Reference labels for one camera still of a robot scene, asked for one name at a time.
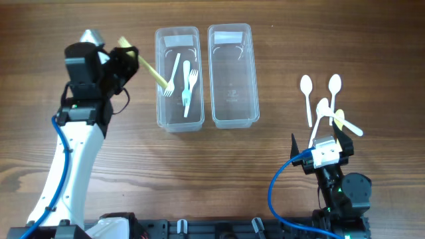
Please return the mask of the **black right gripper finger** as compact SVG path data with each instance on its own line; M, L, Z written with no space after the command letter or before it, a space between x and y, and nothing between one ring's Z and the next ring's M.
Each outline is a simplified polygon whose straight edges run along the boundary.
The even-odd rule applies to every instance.
M339 145L342 149L352 149L353 148L353 141L352 139L346 135L343 131L341 131L335 122L332 124L334 133L336 135L336 138L339 142Z
M292 134L292 146L291 146L291 151L290 151L290 159L293 159L294 157L299 155L299 148L297 145L297 141L295 138L295 135Z

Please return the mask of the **yellow plastic fork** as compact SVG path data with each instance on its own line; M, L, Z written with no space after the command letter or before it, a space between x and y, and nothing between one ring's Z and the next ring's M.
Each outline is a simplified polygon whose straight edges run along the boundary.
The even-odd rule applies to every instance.
M132 47L132 45L127 41L127 39L125 37L120 37L118 39L118 44L122 48ZM133 58L137 57L134 51L130 51L127 54L130 55ZM139 62L139 65L143 66L155 78L155 81L163 89L166 89L166 87L168 86L168 83L165 81L165 79L146 60L144 60L140 55L137 57L137 60Z

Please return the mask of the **white spoon crossing diagonal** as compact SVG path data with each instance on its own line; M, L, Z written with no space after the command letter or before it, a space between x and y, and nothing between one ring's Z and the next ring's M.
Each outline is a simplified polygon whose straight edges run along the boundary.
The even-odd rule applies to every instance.
M324 116L327 116L327 117L330 117L330 118L335 118L338 121L340 121L346 128L350 129L354 134L358 135L359 137L363 136L363 130L361 130L359 127L353 125L349 121L337 116L335 113L333 113L331 111L331 109L329 107L324 106L321 109L321 111L322 111Z

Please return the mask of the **white spoon slanted handle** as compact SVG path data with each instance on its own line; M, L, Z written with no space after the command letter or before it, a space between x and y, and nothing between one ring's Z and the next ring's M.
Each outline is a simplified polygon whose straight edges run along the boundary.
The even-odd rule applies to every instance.
M317 130L318 130L318 127L319 127L319 123L320 123L320 121L321 121L322 117L324 116L324 115L323 115L323 113L322 113L322 111L321 111L321 109L322 109L324 106L326 106L326 107L328 107L328 106L329 106L329 100L328 100L327 98L322 98L322 99L319 101L319 103L317 104L317 106L316 106L316 110L315 110L315 112L316 112L317 119L316 119L316 121L315 121L315 125L314 125L314 127L313 127L313 131L312 131L312 133L311 133L311 137L310 137L310 139L309 139L309 145L308 145L308 147L309 147L309 148L313 147L313 140L314 140L314 138L315 138L315 136L316 136L316 134L317 134Z

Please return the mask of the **white plastic fork long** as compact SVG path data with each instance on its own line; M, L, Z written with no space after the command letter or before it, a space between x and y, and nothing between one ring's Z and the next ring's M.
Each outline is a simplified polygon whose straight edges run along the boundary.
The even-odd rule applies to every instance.
M197 83L199 71L198 70L191 70L189 73L189 100L187 101L185 105L185 111L184 111L184 117L187 118L189 114L189 108L191 105L191 96L193 92L193 88L195 84Z

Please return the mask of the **light blue plastic fork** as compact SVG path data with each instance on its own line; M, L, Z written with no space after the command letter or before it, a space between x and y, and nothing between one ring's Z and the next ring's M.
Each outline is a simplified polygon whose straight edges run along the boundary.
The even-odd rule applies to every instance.
M189 91L190 69L191 69L191 63L188 60L185 60L183 62L184 90L182 91L182 101L184 106L187 106L190 102L190 91Z

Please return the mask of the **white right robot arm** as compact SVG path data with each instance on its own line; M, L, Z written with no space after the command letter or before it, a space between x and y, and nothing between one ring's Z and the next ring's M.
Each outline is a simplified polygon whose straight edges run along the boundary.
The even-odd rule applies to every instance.
M354 154L353 141L336 123L332 127L334 136L315 139L313 147L302 152L292 137L292 165L316 176L318 193L325 202L323 208L313 211L311 227L340 238L370 238L369 219L364 213L371 207L371 180L360 173L342 172L341 167Z

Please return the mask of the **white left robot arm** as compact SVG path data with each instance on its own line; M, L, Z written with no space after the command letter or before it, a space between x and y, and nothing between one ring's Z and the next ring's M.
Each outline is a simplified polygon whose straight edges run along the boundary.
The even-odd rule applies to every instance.
M111 99L139 69L136 47L105 51L75 43L65 51L70 80L51 122L58 141L41 197L24 227L9 238L189 238L186 220L140 221L132 212L107 213L87 228L84 204L96 156L114 114Z

